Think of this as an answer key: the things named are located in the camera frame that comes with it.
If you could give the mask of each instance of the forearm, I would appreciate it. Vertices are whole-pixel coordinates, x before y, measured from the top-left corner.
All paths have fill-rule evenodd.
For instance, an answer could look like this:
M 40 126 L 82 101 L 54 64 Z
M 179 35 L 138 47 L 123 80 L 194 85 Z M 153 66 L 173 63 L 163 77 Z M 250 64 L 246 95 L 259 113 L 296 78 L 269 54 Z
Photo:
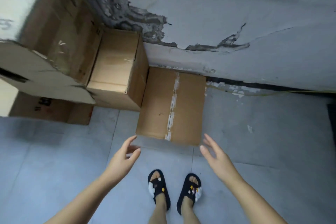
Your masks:
M 226 183 L 252 224 L 287 223 L 247 182 Z
M 115 185 L 104 174 L 101 175 L 46 224 L 88 223 L 101 201 Z

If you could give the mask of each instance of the sandal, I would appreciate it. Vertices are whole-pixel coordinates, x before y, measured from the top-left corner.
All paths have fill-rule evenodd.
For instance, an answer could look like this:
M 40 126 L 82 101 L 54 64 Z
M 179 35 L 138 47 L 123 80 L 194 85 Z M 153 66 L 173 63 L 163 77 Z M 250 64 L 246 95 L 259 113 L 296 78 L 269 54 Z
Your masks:
M 191 176 L 197 179 L 198 185 L 189 180 Z M 202 195 L 201 180 L 195 174 L 192 173 L 188 174 L 184 180 L 182 191 L 177 201 L 177 211 L 179 212 L 179 214 L 181 215 L 181 206 L 184 197 L 189 197 L 192 200 L 192 205 L 194 206 L 195 202 L 199 200 L 201 195 Z
M 160 174 L 160 177 L 150 181 L 155 171 L 157 171 Z M 166 197 L 167 211 L 170 209 L 170 198 L 166 187 L 165 177 L 163 176 L 163 173 L 160 169 L 153 170 L 148 175 L 148 190 L 154 199 L 155 205 L 156 205 L 155 197 L 161 193 L 164 193 Z

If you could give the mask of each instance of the person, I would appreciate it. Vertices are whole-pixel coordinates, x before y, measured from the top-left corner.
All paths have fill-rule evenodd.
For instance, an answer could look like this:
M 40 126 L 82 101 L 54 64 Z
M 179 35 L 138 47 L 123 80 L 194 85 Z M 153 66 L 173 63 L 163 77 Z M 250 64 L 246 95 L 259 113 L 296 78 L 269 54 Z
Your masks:
M 46 224 L 83 224 L 88 223 L 104 197 L 131 170 L 139 158 L 141 149 L 131 145 L 136 136 L 128 138 L 114 154 L 106 170 L 78 194 L 65 208 L 53 216 Z M 251 223 L 287 223 L 238 173 L 229 156 L 207 134 L 204 144 L 214 151 L 214 157 L 204 145 L 201 153 L 218 178 L 236 197 Z M 149 219 L 149 224 L 164 224 L 166 210 L 170 207 L 170 198 L 165 185 L 163 173 L 154 170 L 149 174 L 149 191 L 156 203 L 155 210 Z M 201 181 L 195 174 L 187 175 L 177 204 L 177 210 L 183 217 L 184 224 L 200 224 L 193 211 L 194 203 L 201 196 Z

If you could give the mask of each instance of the white flower charm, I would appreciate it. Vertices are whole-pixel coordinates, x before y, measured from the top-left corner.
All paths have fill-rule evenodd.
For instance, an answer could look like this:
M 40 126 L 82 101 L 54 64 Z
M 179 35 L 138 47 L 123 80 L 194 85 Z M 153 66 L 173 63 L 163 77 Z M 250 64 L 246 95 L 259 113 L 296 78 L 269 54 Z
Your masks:
M 148 190 L 149 190 L 150 195 L 152 197 L 154 197 L 155 189 L 154 189 L 153 184 L 151 182 L 148 183 Z
M 202 187 L 199 187 L 196 189 L 195 201 L 197 202 L 201 196 L 202 196 Z

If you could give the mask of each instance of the wall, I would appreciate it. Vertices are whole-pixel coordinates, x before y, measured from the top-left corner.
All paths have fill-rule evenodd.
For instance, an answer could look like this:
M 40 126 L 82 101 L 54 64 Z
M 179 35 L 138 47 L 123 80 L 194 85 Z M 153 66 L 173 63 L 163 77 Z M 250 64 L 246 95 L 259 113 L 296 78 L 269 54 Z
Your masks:
M 336 90 L 334 0 L 90 2 L 107 25 L 143 32 L 151 65 Z

